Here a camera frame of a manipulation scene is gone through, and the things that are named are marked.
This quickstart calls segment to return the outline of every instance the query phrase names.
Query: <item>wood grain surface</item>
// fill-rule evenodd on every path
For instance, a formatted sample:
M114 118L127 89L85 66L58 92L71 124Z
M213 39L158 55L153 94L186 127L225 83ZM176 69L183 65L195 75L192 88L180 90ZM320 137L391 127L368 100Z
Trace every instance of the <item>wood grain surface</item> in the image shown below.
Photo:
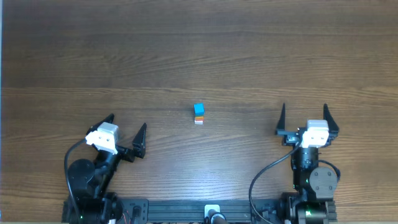
M324 103L340 126L321 150L342 171L339 220L398 221L397 12L393 0L4 1L2 220L59 222L64 155L109 113L125 146L148 124L146 157L122 162L110 190L247 199L290 150L274 136L286 102L289 129ZM285 191L288 162L253 194Z

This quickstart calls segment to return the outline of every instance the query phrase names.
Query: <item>stacked blocks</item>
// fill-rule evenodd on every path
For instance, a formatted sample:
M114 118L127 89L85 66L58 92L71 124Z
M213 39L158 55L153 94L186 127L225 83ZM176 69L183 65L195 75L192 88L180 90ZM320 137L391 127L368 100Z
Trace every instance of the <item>stacked blocks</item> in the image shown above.
M203 124L205 120L205 107L203 103L197 103L193 105L193 108L195 109L195 124Z

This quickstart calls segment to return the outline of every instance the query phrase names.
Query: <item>wooden table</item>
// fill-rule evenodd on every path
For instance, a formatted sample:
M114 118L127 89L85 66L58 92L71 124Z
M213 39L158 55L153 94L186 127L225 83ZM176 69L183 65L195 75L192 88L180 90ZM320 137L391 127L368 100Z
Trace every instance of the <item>wooden table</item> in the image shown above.
M322 117L322 149L342 171L340 221L398 220L397 1L13 0L4 3L1 214L61 219L67 149L116 115L147 154L110 190L150 200L247 199L251 179L287 153L274 136ZM204 102L205 124L193 123ZM70 161L94 159L89 146ZM255 198L292 191L284 162Z

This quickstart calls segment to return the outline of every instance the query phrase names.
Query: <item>black cable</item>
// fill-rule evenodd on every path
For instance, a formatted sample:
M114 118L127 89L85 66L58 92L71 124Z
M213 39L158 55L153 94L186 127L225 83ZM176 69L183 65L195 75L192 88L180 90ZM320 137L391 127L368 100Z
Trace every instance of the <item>black cable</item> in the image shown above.
M335 166L335 165L333 165L331 162L328 162L328 161L324 161L324 160L317 160L317 162L322 162L322 163L324 163L324 164L326 164L326 165L329 165L331 168L333 168L333 170L335 171L335 173L336 173L336 175L337 175L337 182L339 182L340 181L340 177L341 177L341 172L340 172L340 170Z
M250 201L250 205L251 205L253 211L254 211L258 216L260 216L261 219L263 219L264 221L266 221L268 224L273 224L273 223L272 223L271 221L265 219L262 215L260 215L260 213L256 210L256 208L255 208L255 206L254 206L253 199L252 199L252 197L251 197L251 192L253 191L254 183L256 183L256 180L257 180L267 169L270 169L271 167L273 167L273 166L275 166L276 164L278 164L278 163L284 161L286 158L288 158L288 157L291 156L293 153L295 153L295 152L300 148L300 145L301 145L301 141L298 142L298 143L296 144L296 146L293 148L293 150L291 150L290 152L288 152L288 153L287 153L286 155L284 155L282 158L278 159L277 161L275 161L275 162L269 164L268 166L266 166L265 168L263 168L262 170L260 170L260 172L259 172L259 173L253 178L253 180L251 181L250 188L249 188L249 201Z
M70 153L71 153L74 149L76 149L80 144L82 144L82 143L84 143L84 142L86 142L86 139L82 139L82 140L76 142L76 143L67 151L67 153L65 154L65 160L64 160L64 162L63 162L64 168L65 168L65 178L66 178L66 180L67 180L67 185L68 185L70 200L72 201L73 208L75 209L76 217L77 217L78 223L81 223L81 222L80 222L80 212L79 212L79 208L78 208L78 206L77 206L76 200L75 200L75 198L73 197L72 189L70 188L69 176L68 176L68 159L69 159Z

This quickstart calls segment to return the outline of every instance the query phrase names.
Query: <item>blue block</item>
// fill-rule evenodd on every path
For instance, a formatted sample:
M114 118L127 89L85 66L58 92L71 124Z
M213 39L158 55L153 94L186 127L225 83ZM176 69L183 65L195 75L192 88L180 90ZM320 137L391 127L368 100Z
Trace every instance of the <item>blue block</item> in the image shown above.
M195 116L201 116L205 114L205 107L203 106L203 103L197 103L193 105L193 108L195 109Z

